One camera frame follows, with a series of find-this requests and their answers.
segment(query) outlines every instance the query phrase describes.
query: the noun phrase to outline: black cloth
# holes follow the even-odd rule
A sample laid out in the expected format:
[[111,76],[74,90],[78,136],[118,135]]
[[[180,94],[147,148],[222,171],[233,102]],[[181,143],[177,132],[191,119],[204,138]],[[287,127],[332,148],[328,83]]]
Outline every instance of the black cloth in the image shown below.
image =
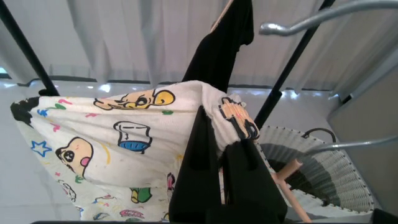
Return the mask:
[[226,92],[241,45],[253,41],[250,0],[234,0],[217,28],[199,44],[182,82],[199,80]]

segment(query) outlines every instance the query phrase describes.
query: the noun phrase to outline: curtain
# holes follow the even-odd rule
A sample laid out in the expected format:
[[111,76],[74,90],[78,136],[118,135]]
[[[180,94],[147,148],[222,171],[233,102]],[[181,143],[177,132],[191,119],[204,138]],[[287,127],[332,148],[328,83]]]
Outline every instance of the curtain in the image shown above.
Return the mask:
[[[179,82],[199,42],[228,1],[222,0],[5,0],[52,78],[106,82]],[[333,7],[343,4],[335,2]],[[303,32],[257,34],[261,23],[289,25],[318,10],[321,1],[253,0],[255,37],[242,46],[232,85],[272,86]],[[358,12],[322,24],[285,87],[347,91],[379,65],[398,40],[398,13]],[[6,29],[0,30],[7,35]],[[2,39],[0,63],[18,83],[32,72],[12,39]]]

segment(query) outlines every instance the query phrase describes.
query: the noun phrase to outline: laundry basket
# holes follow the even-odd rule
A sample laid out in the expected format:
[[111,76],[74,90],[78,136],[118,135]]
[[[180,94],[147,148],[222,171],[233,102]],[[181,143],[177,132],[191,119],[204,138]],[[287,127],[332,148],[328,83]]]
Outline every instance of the laundry basket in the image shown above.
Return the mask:
[[[298,158],[313,146],[325,142],[293,129],[265,126],[260,130],[258,145],[267,159],[271,172],[278,172],[292,159]],[[374,202],[369,189],[360,178],[355,166],[343,151],[330,151],[305,156],[303,166],[286,181],[297,200],[308,213],[325,217],[366,214]]]

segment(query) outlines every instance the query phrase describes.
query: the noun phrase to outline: tile floor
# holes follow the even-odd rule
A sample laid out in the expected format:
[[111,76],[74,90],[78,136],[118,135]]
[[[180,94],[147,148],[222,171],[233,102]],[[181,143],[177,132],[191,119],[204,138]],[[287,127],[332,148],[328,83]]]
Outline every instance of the tile floor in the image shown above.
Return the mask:
[[[149,85],[105,84],[83,82],[54,82],[62,96],[106,97],[150,88]],[[32,223],[38,220],[78,220],[79,212],[70,203],[62,188],[48,175],[33,157],[28,145],[22,141],[12,118],[9,106],[13,101],[37,96],[41,82],[30,87],[19,87],[7,80],[0,80],[1,134],[4,144],[0,157],[0,223]],[[254,118],[270,90],[231,88],[230,93],[241,95]],[[326,117],[339,106],[337,97],[327,92],[303,91],[296,95],[285,91],[268,125],[285,126],[306,131],[311,128],[330,129]],[[314,136],[330,141],[325,133]]]

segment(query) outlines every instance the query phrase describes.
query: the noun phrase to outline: cloth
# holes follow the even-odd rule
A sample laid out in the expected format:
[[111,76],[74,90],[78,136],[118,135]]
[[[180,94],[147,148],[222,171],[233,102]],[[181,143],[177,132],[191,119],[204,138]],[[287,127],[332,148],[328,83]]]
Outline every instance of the cloth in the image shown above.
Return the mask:
[[169,200],[203,105],[220,156],[257,139],[238,95],[191,81],[110,98],[41,96],[11,106],[32,152],[82,220],[167,220]]
[[200,42],[182,81],[199,80],[226,92],[236,54],[253,38],[252,2],[234,0],[216,29]]

